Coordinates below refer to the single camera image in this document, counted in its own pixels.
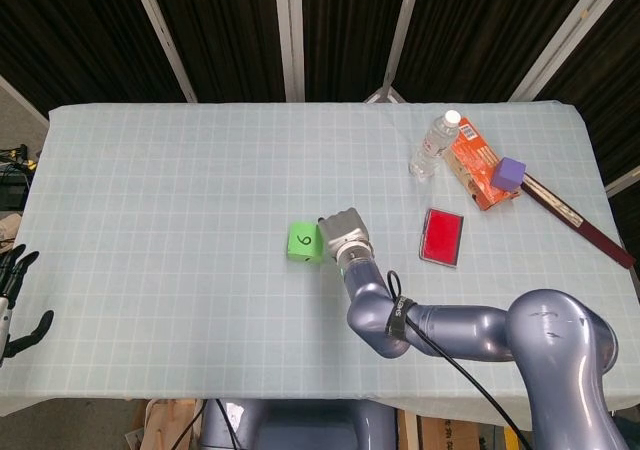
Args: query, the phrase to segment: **robotic arm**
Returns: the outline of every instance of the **robotic arm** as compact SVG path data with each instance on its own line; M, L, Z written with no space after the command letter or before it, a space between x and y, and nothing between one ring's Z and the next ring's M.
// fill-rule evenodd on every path
M544 450L624 450L607 412L602 375L617 357L611 327L577 299L533 290L509 310L484 306L418 305L394 298L374 260L369 234L350 208L318 223L344 277L347 322L385 358L410 346L437 353L414 328L453 358L515 361L529 395L536 446Z

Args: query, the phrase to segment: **floor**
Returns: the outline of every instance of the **floor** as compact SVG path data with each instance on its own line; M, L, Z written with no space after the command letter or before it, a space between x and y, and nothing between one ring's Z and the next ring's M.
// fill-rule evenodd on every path
M121 450L137 401L56 399L0 418L0 450Z
M42 149L47 129L0 89L0 148L21 143L29 147L29 156ZM106 399L56 399L42 402L0 418L0 450L64 448L66 450L125 449L124 434L132 430L137 401ZM640 411L622 412L640 421ZM493 447L493 427L483 426L482 434ZM498 432L495 448L501 446Z

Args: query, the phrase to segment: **cardboard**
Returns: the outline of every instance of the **cardboard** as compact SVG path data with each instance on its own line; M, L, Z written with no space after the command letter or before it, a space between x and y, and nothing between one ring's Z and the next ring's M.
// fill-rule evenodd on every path
M193 399L181 399L153 405L141 450L169 450L193 418L195 404ZM190 441L191 431L180 441L178 450L187 450Z
M397 410L398 450L420 450L418 417L415 413Z
M460 120L460 135L444 152L443 158L480 210L487 210L521 194L519 188L505 192L491 185L500 159L466 117Z
M480 450L478 425L441 418L420 419L421 450Z

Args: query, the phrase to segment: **grid pattern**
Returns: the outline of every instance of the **grid pattern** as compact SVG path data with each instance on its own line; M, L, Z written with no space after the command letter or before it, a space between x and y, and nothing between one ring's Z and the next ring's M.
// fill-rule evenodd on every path
M56 312L40 345L8 361L0 396L366 397L425 415L499 422L448 364L380 358L346 324L332 262L286 258L293 221L354 206L381 271L423 304L507 308L557 288L620 341L612 408L640 401L640 311L629 273L529 197L477 209L446 166L426 185L411 150L448 106L95 104L51 114L19 240L41 256L12 333ZM586 129L553 102L455 105L499 155L616 230ZM465 216L457 269L418 258L428 207ZM520 422L515 364L464 366Z

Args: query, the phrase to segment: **black cable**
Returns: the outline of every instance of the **black cable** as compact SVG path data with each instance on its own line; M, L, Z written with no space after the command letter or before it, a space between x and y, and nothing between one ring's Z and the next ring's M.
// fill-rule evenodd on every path
M391 280L391 277L395 278L396 280L396 285L398 285L398 294L396 295L396 290L394 288L393 285L393 281ZM400 277L398 276L398 274L395 272L395 270L389 270L387 272L387 286L389 287L389 293L391 294L391 298L393 299L393 301L395 302L396 299L402 295L402 285L400 284Z
M5 177L11 176L11 175L19 175L24 179L27 186L27 190L31 191L31 184L29 183L29 177L27 172L28 172L28 168L26 168L24 165L21 165L16 162L8 163L7 165L4 165L4 171L2 173L2 176L0 177L0 185L4 183Z
M193 424L196 423L196 420L198 420L198 418L200 418L200 415L202 415L202 412L204 412L204 407L207 406L207 402L208 400L202 401L202 407L200 407L200 410L198 410L198 413L196 413L196 416L193 417L193 420L191 420L189 422L189 425L187 425L186 428L182 431L178 439L175 441L175 443L171 447L171 450L176 450L178 448L178 445L180 445L180 442L182 441L184 436L187 434L189 430L191 430L191 427L193 427Z
M436 342L434 342L429 337L427 337L427 335L422 330L420 330L420 327L408 316L405 319L405 321L407 322L407 325L409 325L411 329L414 332L416 332L416 335L418 335L424 343L429 345L434 352L436 352L438 355L444 358L447 362L453 365L453 367L456 370L458 370L467 380L469 380L469 382L471 382L471 385L476 387L478 391L482 394L482 396L486 398L491 405L493 405L493 408L495 408L498 411L498 413L502 416L502 418L504 418L505 422L507 422L507 424L513 429L515 434L518 436L518 440L520 440L520 443L522 443L522 446L525 448L525 450L532 450L531 445L529 445L529 442L524 437L524 435L522 434L518 426L515 424L515 422L511 420L511 417L509 416L509 414L504 410L504 408L502 408L502 406L496 401L496 399L493 398L489 392L487 392L487 390L480 384L480 382L478 382L475 378L473 378L473 376L469 372L467 372L464 369L464 367L462 367L462 365L460 365L453 358L451 358L449 354L444 349L442 349L442 347L440 347L440 345L438 345Z
M396 295L396 291L394 288L393 281L391 280L391 277L395 279L396 285L398 286L397 295ZM400 277L393 270L389 270L387 272L387 285L389 286L389 293L391 294L391 297L395 302L395 300L398 297L400 297L400 295L402 294L402 285L400 284ZM429 345L434 352L436 352L438 355L444 358L447 362L453 365L453 367L456 370L458 370L467 380L469 380L469 382L471 382L471 384L478 389L478 391L482 394L482 396L486 398L491 405L493 405L493 408L495 408L498 411L498 413L502 416L502 418L504 418L505 422L507 422L507 424L513 429L515 434L518 436L518 440L520 440L525 450L532 450L531 446L529 445L529 442L527 442L527 439L524 438L524 435L522 434L520 429L517 427L515 422L511 420L511 417L509 416L509 414L504 410L504 408L502 408L502 406L496 401L496 399L493 398L489 392L487 392L487 390L480 384L480 382L478 382L475 378L473 378L473 376L471 376L471 374L467 372L464 369L464 367L462 367L462 365L456 362L442 347L440 347L440 345L438 345L436 342L431 340L426 333L420 330L420 327L413 320L411 320L409 316L405 318L405 321L407 322L407 325L409 325L411 329L414 332L416 332L416 335L418 335L424 343Z
M233 450L238 450L242 448L240 444L240 440L238 440L238 435L236 435L233 426L231 425L231 420L229 420L229 415L227 415L227 411L224 409L222 402L219 398L216 398L216 403L218 404L218 408L220 409L220 413L222 413L222 418L224 418L224 423L227 424L227 430L229 431L229 437L231 438L231 445L233 445Z

